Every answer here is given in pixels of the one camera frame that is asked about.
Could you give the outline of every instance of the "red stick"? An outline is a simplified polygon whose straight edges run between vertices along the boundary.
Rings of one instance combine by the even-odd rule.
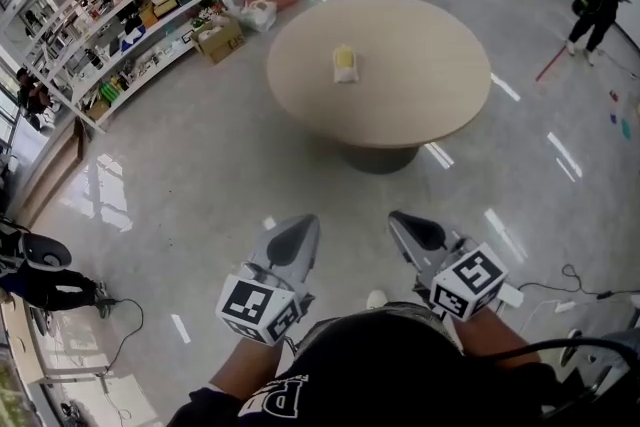
[[[567,47],[565,47],[564,45],[562,45],[562,48],[560,49],[560,52],[558,52],[558,53],[556,54],[556,56],[555,56],[553,59],[551,59],[551,61],[549,62],[549,64],[547,64],[547,65],[544,67],[544,69],[543,69],[543,70],[538,74],[538,76],[536,77],[536,82],[540,81],[540,79],[542,78],[542,76],[547,72],[547,70],[548,70],[549,68],[551,68],[551,65],[552,65],[553,63],[555,63],[555,62],[556,62],[556,60],[558,59],[558,57],[560,57],[560,56],[562,55],[562,52],[564,52],[566,49],[567,49]]]

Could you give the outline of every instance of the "table base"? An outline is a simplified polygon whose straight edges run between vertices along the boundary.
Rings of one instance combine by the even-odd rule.
[[[418,154],[420,148],[360,148],[358,146],[342,146],[342,156],[347,163],[364,173],[386,175],[399,171]]]

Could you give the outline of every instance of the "round wooden table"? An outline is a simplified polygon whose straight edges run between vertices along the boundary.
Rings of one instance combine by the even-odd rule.
[[[333,50],[356,52],[360,80],[333,82]],[[271,46],[276,100],[339,141],[371,173],[406,166],[420,146],[469,123],[487,100],[489,61],[446,11],[419,0],[329,0],[294,18]]]

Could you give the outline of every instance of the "green object on floor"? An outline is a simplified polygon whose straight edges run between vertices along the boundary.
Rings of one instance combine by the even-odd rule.
[[[631,127],[629,126],[629,123],[627,123],[626,119],[622,120],[622,135],[628,141],[631,140]]]

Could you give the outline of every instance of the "gray polished floor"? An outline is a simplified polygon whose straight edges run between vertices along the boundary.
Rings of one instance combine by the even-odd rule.
[[[607,34],[595,67],[565,53],[536,82],[575,21],[572,0],[425,0],[476,34],[501,85],[464,129],[421,149],[404,170],[371,176],[289,119],[266,81],[277,32],[323,1],[302,0],[215,67],[189,55],[168,70],[93,141],[82,169],[35,227],[68,245],[77,269],[145,309],[145,327],[125,345],[115,366],[121,379],[112,382],[138,390],[121,392],[118,407],[143,400],[134,384],[150,404],[127,426],[166,422],[229,353],[236,337],[215,318],[216,300],[269,216],[314,212],[322,223],[309,279],[317,300],[292,331],[296,339],[317,320],[363,308],[374,288],[417,300],[414,275],[386,227],[393,209],[453,223],[488,242],[514,284],[572,288],[560,273],[572,263],[589,290],[640,288],[640,94],[630,75],[640,74],[640,61],[621,34]],[[543,304],[568,298],[578,305],[566,313]],[[593,335],[626,326],[632,308],[624,296],[594,300],[531,287],[525,303],[503,316],[530,340],[563,336],[574,325]],[[86,310],[58,317],[76,327],[90,319],[91,337],[78,344],[63,329],[61,343],[76,360],[86,347],[112,357],[138,312],[124,304],[100,323]],[[56,357],[64,359],[52,350]],[[109,412],[103,398],[95,401]],[[114,415],[98,423],[117,425]]]

